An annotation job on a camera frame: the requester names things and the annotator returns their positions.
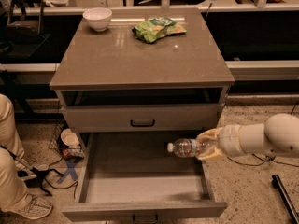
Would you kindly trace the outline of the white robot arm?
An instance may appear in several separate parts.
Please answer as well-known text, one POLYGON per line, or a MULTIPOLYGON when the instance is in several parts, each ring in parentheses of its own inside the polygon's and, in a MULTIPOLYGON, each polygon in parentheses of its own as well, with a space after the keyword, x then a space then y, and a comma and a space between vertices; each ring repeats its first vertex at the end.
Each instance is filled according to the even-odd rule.
POLYGON ((299 157, 299 118, 280 113, 266 122, 251 125, 226 125, 199 134, 199 160, 262 154, 274 157, 299 157))

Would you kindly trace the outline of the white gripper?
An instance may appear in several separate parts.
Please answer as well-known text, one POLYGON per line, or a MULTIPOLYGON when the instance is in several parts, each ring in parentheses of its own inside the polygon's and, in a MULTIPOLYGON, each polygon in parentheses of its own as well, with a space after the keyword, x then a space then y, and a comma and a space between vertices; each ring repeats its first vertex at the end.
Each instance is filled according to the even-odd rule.
POLYGON ((226 125, 223 128, 209 129, 200 133, 196 137, 197 141, 217 141, 219 139, 218 143, 220 148, 211 147, 205 153, 200 154, 197 159, 201 161, 215 160, 223 158, 225 154, 231 157, 241 156, 243 150, 239 142, 240 128, 240 125, 226 125))

